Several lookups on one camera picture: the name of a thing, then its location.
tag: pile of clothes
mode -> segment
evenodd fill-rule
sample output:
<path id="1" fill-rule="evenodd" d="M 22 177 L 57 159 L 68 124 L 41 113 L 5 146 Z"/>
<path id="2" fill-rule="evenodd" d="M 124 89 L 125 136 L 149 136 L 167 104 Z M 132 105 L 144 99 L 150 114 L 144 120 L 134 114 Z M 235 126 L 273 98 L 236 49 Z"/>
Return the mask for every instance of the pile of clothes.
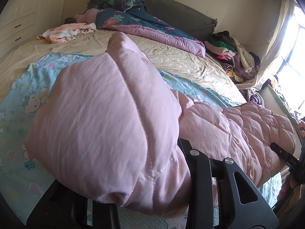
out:
<path id="1" fill-rule="evenodd" d="M 204 45 L 234 83 L 251 80 L 258 72 L 260 58 L 252 52 L 247 52 L 237 39 L 230 37 L 228 31 L 214 33 Z"/>

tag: bed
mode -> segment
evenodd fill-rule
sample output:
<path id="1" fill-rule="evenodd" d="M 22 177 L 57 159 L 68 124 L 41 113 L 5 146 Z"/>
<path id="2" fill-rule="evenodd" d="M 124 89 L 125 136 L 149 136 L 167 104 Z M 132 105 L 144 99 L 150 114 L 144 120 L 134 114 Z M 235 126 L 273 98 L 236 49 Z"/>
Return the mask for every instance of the bed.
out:
<path id="1" fill-rule="evenodd" d="M 90 0 L 89 4 L 97 1 L 100 0 Z M 209 37 L 216 25 L 215 20 L 172 0 L 145 1 L 148 12 L 201 40 Z M 177 20 L 177 15 L 188 19 Z M 59 71 L 67 64 L 105 52 L 113 32 L 107 29 L 97 30 L 62 44 L 49 44 L 44 40 L 33 39 L 0 61 L 0 113 L 5 107 L 3 117 L 6 119 L 4 133 L 0 134 L 0 192 L 23 223 L 54 178 L 39 162 L 31 159 L 23 144 L 35 113 L 18 114 L 16 107 L 25 107 L 28 99 L 35 95 L 39 96 L 39 106 L 43 104 L 43 93 L 51 89 Z M 147 55 L 172 88 L 217 106 L 245 103 L 245 99 L 222 67 L 208 54 L 203 59 L 147 38 L 128 36 Z M 20 82 L 23 78 L 29 81 Z M 32 91 L 33 87 L 39 87 L 41 92 L 36 94 Z M 14 92 L 21 88 L 26 90 L 26 96 L 23 91 L 19 94 L 20 97 L 15 99 Z M 9 118 L 17 118 L 22 126 L 18 129 L 10 127 L 7 122 Z M 5 132 L 11 132 L 10 140 L 4 138 Z M 281 184 L 280 174 L 277 174 L 260 189 L 271 206 L 276 202 Z M 88 224 L 92 223 L 91 213 L 88 204 Z M 184 228 L 186 222 L 186 217 L 164 219 L 145 216 L 124 208 L 119 209 L 119 215 L 122 228 Z"/>

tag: floral blanket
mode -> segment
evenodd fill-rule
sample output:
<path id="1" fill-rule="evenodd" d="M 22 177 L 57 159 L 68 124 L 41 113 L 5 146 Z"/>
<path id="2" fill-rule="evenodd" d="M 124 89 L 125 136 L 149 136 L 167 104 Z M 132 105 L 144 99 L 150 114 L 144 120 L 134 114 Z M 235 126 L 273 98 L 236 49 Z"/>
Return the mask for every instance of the floral blanket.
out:
<path id="1" fill-rule="evenodd" d="M 205 57 L 205 47 L 187 33 L 146 12 L 143 0 L 104 0 L 76 15 L 77 23 L 95 23 L 96 28 L 109 28 L 161 42 L 198 57 Z"/>
<path id="2" fill-rule="evenodd" d="M 161 21 L 146 12 L 143 0 L 105 0 L 90 8 L 99 9 L 96 15 L 96 28 L 113 25 L 141 25 L 159 32 L 195 40 L 192 36 Z"/>

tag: cartoon print sheet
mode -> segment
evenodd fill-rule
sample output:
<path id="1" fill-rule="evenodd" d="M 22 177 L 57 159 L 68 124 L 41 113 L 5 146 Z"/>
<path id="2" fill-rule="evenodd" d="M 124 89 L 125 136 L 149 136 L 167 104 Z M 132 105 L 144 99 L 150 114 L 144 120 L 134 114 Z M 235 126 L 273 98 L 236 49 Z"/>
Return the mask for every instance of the cartoon print sheet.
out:
<path id="1" fill-rule="evenodd" d="M 0 105 L 0 192 L 25 223 L 54 177 L 27 152 L 25 139 L 36 111 L 48 102 L 59 72 L 91 56 L 49 53 L 16 80 Z"/>
<path id="2" fill-rule="evenodd" d="M 90 57 L 82 54 L 54 52 L 47 54 L 38 62 L 29 64 L 28 70 L 13 83 L 10 93 L 0 104 L 0 192 L 24 224 L 42 195 L 54 181 L 54 177 L 25 147 L 24 142 L 31 122 L 36 111 L 48 102 L 48 94 L 59 72 L 68 64 Z M 189 79 L 161 69 L 158 71 L 173 89 L 217 106 L 238 105 L 238 103 L 219 96 L 213 90 L 205 89 Z M 273 189 L 273 193 L 276 193 L 277 189 L 280 190 L 281 183 L 277 186 L 269 183 L 264 189 L 266 197 L 270 195 L 268 190 Z M 187 219 L 186 216 L 174 219 L 145 216 L 125 208 L 118 210 L 122 229 L 182 229 L 185 228 Z M 87 222 L 92 224 L 90 201 L 88 202 Z M 218 210 L 215 209 L 214 224 L 217 222 Z"/>

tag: pink clothing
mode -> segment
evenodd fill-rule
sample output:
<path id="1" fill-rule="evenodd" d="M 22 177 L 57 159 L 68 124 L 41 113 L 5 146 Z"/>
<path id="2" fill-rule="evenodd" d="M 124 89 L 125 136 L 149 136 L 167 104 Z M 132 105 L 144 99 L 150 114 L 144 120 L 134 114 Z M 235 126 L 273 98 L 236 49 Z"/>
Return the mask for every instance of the pink clothing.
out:
<path id="1" fill-rule="evenodd" d="M 64 24 L 45 31 L 42 35 L 37 36 L 38 40 L 45 39 L 52 44 L 64 43 L 76 39 L 75 36 L 96 31 L 94 23 L 72 23 Z"/>
<path id="2" fill-rule="evenodd" d="M 88 9 L 83 15 L 76 15 L 74 18 L 76 19 L 77 23 L 94 23 L 96 21 L 96 15 L 100 10 L 96 8 Z"/>
<path id="3" fill-rule="evenodd" d="M 233 67 L 235 67 L 234 57 L 236 56 L 236 52 L 228 50 L 227 52 L 224 53 L 224 55 L 226 55 L 233 62 Z"/>
<path id="4" fill-rule="evenodd" d="M 204 42 L 204 46 L 205 46 L 209 51 L 211 51 L 212 53 L 215 53 L 215 54 L 217 54 L 217 55 L 223 55 L 223 54 L 225 54 L 225 52 L 228 51 L 227 48 L 215 46 L 215 45 L 211 44 L 209 41 L 205 41 L 205 42 Z"/>
<path id="5" fill-rule="evenodd" d="M 258 186 L 285 165 L 270 143 L 295 147 L 289 120 L 255 103 L 222 109 L 169 89 L 123 33 L 60 72 L 25 144 L 83 196 L 176 217 L 187 214 L 191 187 L 178 137 L 208 157 L 233 158 Z"/>
<path id="6" fill-rule="evenodd" d="M 217 58 L 218 59 L 228 60 L 228 56 L 227 55 L 218 55 Z"/>

